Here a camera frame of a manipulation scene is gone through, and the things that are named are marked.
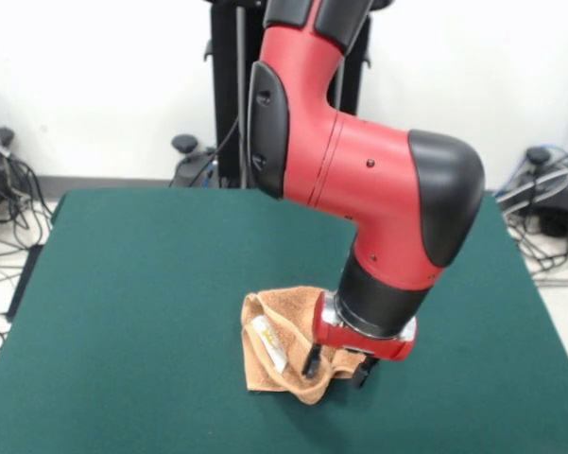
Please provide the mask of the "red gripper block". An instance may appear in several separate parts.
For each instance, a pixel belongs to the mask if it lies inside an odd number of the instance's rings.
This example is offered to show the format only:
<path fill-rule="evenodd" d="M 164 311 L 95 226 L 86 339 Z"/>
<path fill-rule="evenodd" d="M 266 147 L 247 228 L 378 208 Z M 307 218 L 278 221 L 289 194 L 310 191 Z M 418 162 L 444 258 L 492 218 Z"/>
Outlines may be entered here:
<path fill-rule="evenodd" d="M 303 364 L 301 371 L 303 377 L 313 379 L 318 374 L 322 346 L 371 356 L 365 357 L 355 368 L 351 377 L 351 386 L 354 389 L 361 389 L 364 386 L 379 359 L 402 361 L 409 356 L 418 332 L 416 317 L 413 317 L 394 338 L 370 338 L 351 329 L 343 321 L 336 310 L 335 300 L 336 295 L 331 291 L 322 291 L 317 298 L 312 321 L 314 344 Z"/>

